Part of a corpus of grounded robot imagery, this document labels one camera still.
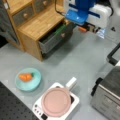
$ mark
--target wooden shelf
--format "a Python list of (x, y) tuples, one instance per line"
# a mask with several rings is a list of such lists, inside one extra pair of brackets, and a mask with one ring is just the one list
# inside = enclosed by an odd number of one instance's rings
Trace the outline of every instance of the wooden shelf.
[(63, 20), (63, 16), (56, 13), (54, 4), (43, 10), (39, 15), (19, 27), (19, 32), (37, 41)]
[(32, 0), (7, 0), (9, 7), (10, 7), (10, 13), (15, 14), (20, 9), (22, 9), (24, 6), (30, 4)]

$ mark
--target metal handle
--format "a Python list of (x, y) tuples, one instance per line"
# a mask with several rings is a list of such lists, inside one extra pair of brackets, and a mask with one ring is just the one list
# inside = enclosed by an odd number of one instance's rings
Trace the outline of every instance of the metal handle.
[(119, 48), (120, 43), (107, 56), (107, 61), (114, 66), (118, 63), (118, 61), (115, 58), (113, 58), (113, 55), (117, 52)]

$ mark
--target drawer handle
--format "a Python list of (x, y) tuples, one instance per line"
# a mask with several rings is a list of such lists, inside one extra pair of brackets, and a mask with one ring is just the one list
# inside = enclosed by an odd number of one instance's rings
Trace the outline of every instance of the drawer handle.
[(24, 14), (23, 14), (23, 17), (24, 17), (25, 19), (27, 19), (27, 18), (29, 17), (28, 13), (24, 13)]
[(64, 37), (65, 37), (65, 33), (62, 33), (62, 34), (61, 34), (61, 37), (64, 38)]
[(46, 1), (46, 0), (43, 1), (43, 5), (44, 5), (44, 6), (47, 6), (47, 1)]

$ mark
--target power cord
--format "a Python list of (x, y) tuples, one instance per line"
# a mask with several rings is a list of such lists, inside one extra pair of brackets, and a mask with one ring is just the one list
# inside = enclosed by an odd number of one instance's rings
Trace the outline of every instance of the power cord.
[(60, 14), (60, 15), (62, 15), (62, 16), (65, 16), (65, 13), (64, 13), (64, 12), (60, 12), (60, 11), (57, 10), (56, 4), (57, 4), (57, 0), (55, 0), (55, 11), (56, 11), (58, 14)]

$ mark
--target blue object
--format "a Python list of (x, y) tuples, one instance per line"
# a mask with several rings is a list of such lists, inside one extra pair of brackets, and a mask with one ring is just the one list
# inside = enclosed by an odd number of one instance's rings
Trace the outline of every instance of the blue object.
[(78, 11), (73, 11), (73, 10), (68, 10), (68, 12), (65, 15), (65, 18), (77, 23), (78, 25), (83, 25), (85, 21), (88, 18), (88, 11), (83, 11), (83, 10), (78, 10)]
[(79, 10), (89, 10), (95, 2), (96, 0), (75, 0), (75, 5)]
[[(32, 73), (32, 80), (28, 82), (24, 82), (21, 79), (19, 79), (19, 74), (22, 73)], [(35, 90), (41, 82), (41, 74), (37, 69), (34, 68), (26, 68), (22, 71), (20, 71), (16, 78), (15, 78), (15, 84), (16, 87), (22, 91), (33, 91)]]

